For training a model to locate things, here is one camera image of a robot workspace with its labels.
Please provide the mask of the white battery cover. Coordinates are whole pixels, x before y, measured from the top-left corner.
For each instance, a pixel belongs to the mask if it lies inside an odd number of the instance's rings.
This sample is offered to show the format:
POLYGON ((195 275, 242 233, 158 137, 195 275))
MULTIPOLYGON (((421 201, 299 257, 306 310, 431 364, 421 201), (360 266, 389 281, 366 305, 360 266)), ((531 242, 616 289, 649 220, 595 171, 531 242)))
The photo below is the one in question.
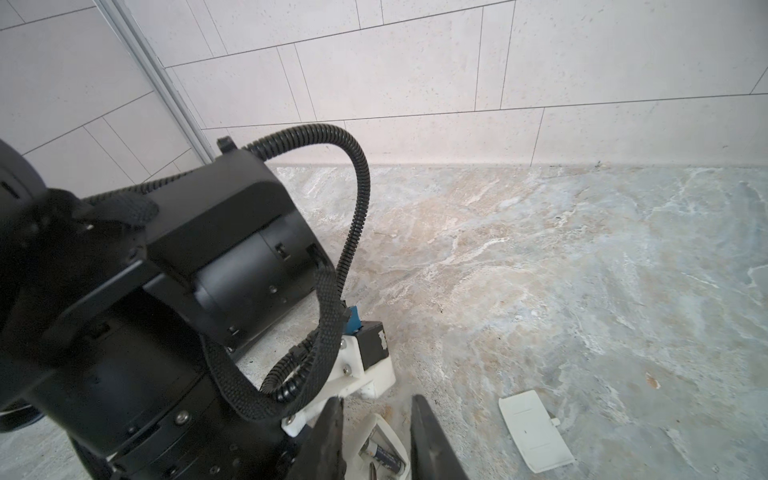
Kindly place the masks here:
POLYGON ((535 390, 501 398, 498 405, 522 459, 533 473, 575 462, 558 431, 559 420, 549 415, 535 390))

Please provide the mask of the white remote control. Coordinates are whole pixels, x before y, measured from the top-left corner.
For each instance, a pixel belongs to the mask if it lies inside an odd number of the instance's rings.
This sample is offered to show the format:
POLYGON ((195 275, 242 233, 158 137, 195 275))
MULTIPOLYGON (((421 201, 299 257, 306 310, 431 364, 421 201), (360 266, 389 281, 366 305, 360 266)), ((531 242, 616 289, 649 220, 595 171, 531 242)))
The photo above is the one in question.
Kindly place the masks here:
POLYGON ((408 479, 410 460, 395 431, 379 414, 366 416, 343 442, 345 479, 408 479))

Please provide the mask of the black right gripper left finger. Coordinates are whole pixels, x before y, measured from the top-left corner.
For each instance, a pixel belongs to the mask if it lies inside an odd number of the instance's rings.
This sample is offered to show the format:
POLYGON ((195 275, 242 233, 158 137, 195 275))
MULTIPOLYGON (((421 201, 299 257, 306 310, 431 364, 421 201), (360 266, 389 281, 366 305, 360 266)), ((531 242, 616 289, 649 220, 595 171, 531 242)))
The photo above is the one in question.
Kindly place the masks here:
POLYGON ((344 400, 330 398, 310 436, 301 447, 286 476, 287 480, 340 480, 345 476, 342 455, 344 400))

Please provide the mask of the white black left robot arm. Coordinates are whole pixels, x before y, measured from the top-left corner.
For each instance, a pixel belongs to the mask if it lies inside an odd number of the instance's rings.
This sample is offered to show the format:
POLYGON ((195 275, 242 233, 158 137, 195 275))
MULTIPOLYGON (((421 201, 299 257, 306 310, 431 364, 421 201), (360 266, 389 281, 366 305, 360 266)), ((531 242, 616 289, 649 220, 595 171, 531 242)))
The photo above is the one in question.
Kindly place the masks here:
POLYGON ((49 418, 95 479, 332 478, 282 422, 326 383, 365 222, 357 141, 300 125, 194 170, 88 198, 1 148, 1 429, 49 418), (330 144, 358 197, 331 260, 267 161, 330 144))

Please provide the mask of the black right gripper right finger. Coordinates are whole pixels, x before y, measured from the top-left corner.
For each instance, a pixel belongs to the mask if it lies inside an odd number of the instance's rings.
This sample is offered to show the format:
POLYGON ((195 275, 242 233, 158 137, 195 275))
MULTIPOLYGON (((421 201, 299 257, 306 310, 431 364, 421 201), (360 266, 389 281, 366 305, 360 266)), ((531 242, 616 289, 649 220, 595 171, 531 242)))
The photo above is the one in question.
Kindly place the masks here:
POLYGON ((411 401, 411 477, 413 480, 467 480, 440 423, 423 395, 411 401))

